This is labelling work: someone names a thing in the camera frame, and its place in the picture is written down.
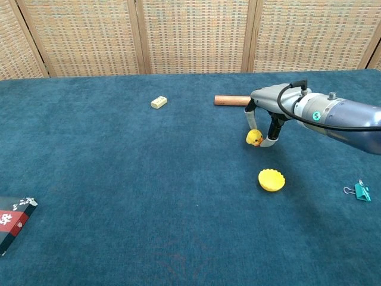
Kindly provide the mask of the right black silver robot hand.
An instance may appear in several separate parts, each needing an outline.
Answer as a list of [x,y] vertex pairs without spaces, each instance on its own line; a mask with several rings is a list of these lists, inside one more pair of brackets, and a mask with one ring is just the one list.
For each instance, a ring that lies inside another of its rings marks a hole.
[[[282,83],[251,92],[251,99],[245,107],[245,115],[250,127],[250,131],[246,136],[246,143],[255,147],[270,147],[278,140],[284,122],[291,119],[277,104],[279,93],[287,86],[287,83]],[[271,123],[266,137],[262,136],[255,121],[255,109],[257,107],[266,110],[271,117]]]

